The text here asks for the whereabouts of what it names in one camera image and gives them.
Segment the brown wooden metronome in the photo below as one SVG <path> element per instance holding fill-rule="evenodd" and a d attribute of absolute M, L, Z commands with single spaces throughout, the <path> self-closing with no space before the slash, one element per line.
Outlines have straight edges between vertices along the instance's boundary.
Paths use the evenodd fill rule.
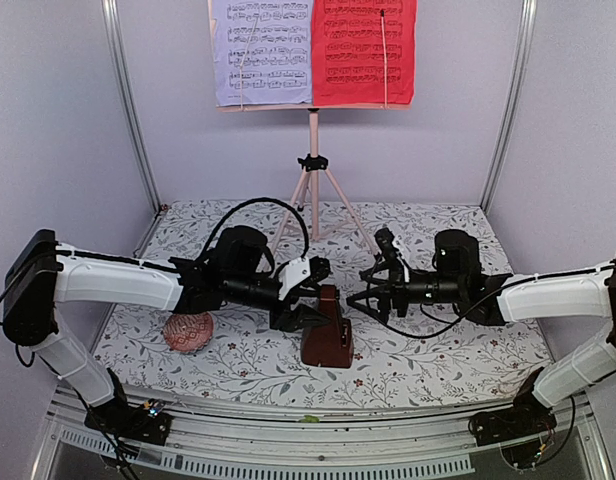
<path fill-rule="evenodd" d="M 334 285 L 322 287 L 318 311 L 329 316 L 330 322 L 304 330 L 301 362 L 314 367 L 349 369 L 354 353 L 352 325 L 343 317 L 339 290 Z"/>

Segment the pink music stand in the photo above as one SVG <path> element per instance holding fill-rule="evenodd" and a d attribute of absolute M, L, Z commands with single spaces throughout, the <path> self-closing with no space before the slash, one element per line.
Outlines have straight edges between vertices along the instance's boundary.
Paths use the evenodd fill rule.
<path fill-rule="evenodd" d="M 310 147 L 307 156 L 300 161 L 302 173 L 299 177 L 298 183 L 291 196 L 292 205 L 301 208 L 306 200 L 311 202 L 312 210 L 312 234 L 313 236 L 320 235 L 319 229 L 319 176 L 325 174 L 330 181 L 331 186 L 339 196 L 339 199 L 343 202 L 345 209 L 350 210 L 352 205 L 344 194 L 338 181 L 332 174 L 327 160 L 319 152 L 319 113 L 323 109 L 378 109 L 384 111 L 390 110 L 402 110 L 407 109 L 410 105 L 396 105 L 390 108 L 377 108 L 371 105 L 351 105 L 344 107 L 316 107 L 313 102 L 310 104 L 301 105 L 271 105 L 271 106 L 249 106 L 245 109 L 239 109 L 237 107 L 219 107 L 218 109 L 223 111 L 233 112 L 248 112 L 248 111 L 265 111 L 265 110 L 281 110 L 281 109 L 305 109 L 309 115 L 309 138 Z"/>

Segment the red sheet music paper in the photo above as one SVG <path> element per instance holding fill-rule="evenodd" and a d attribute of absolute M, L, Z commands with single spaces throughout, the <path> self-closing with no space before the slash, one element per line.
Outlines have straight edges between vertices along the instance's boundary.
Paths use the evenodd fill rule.
<path fill-rule="evenodd" d="M 415 0 L 326 0 L 313 4 L 313 105 L 390 108 L 415 94 Z"/>

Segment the purple sheet music paper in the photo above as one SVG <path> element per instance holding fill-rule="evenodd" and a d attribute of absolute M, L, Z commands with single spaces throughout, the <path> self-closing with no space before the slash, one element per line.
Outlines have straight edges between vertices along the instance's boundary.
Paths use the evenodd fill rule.
<path fill-rule="evenodd" d="M 313 99 L 312 1 L 211 1 L 219 107 L 301 105 Z"/>

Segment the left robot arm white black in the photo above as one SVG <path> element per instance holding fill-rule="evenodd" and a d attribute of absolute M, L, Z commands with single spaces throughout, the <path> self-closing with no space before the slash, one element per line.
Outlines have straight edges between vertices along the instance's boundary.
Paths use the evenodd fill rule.
<path fill-rule="evenodd" d="M 0 294 L 0 326 L 7 339 L 47 362 L 116 434 L 136 426 L 136 412 L 123 389 L 64 325 L 59 305 L 72 302 L 129 304 L 178 315 L 217 311 L 234 303 L 269 313 L 272 330 L 293 332 L 326 324 L 301 303 L 316 297 L 330 263 L 305 254 L 273 262 L 267 238 L 237 226 L 195 259 L 148 261 L 79 250 L 59 242 L 52 230 L 36 232 L 8 271 Z"/>

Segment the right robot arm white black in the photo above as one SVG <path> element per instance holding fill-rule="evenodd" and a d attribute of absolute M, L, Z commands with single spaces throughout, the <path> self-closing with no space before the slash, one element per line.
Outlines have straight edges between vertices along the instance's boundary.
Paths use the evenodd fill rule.
<path fill-rule="evenodd" d="M 478 240 L 462 230 L 435 235 L 430 271 L 408 265 L 389 229 L 377 231 L 375 241 L 375 264 L 359 274 L 366 288 L 348 296 L 346 303 L 383 326 L 392 313 L 404 317 L 412 305 L 436 304 L 453 306 L 459 321 L 488 327 L 540 318 L 606 319 L 599 334 L 528 376 L 511 407 L 499 415 L 512 435 L 527 435 L 562 400 L 616 372 L 616 256 L 579 270 L 487 275 Z"/>

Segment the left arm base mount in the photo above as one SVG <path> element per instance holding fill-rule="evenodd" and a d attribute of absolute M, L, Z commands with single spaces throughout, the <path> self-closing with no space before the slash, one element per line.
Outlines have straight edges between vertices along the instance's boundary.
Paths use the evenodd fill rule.
<path fill-rule="evenodd" d="M 152 414 L 143 407 L 113 399 L 97 407 L 89 406 L 84 424 L 122 439 L 164 446 L 173 419 L 168 413 Z"/>

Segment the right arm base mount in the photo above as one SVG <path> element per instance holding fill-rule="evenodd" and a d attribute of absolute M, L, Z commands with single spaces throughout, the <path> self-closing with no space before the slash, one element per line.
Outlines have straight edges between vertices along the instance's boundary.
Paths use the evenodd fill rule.
<path fill-rule="evenodd" d="M 468 420 L 468 431 L 478 446 L 549 432 L 556 426 L 552 408 L 541 404 L 529 387 L 521 389 L 511 406 L 478 412 Z"/>

